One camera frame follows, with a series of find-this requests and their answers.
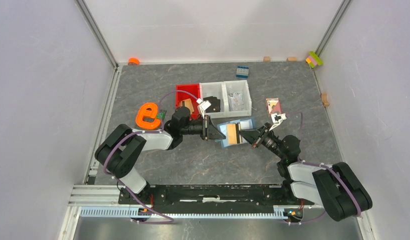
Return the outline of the blue card holder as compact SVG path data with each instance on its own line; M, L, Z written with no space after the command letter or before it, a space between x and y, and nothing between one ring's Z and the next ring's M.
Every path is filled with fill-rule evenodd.
M219 129L220 132L222 132L226 137L227 137L227 125L228 124L232 124L232 123L241 123L241 130L248 130L248 129L254 129L255 128L255 119L253 117L248 117L248 118L244 118L244 119L238 119L238 120L233 120L233 121L229 121L229 122L225 122L225 123L221 123L217 126L217 128ZM229 146L235 146L235 145L228 145L228 141L227 138L224 140L216 140L216 142L220 142L221 147L227 148Z

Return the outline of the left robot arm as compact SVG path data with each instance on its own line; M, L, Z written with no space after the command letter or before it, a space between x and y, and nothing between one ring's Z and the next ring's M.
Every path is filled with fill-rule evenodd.
M140 154L150 150L172 150L184 135L198 135L202 140L224 140L226 136L212 123L209 115L191 119L187 107L178 107L163 130L133 129L122 123L104 140L94 153L106 174L115 177L131 190L138 204L149 200L147 181L135 169Z

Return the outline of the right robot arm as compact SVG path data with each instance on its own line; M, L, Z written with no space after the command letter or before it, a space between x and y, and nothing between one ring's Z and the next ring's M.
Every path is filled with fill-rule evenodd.
M347 163L325 165L300 159L299 138L287 135L279 139L269 123L240 130L239 135L253 148L265 147L280 159L277 170L285 179L281 191L284 202L294 204L299 199L308 200L322 206L337 222L359 217L373 207L371 196Z

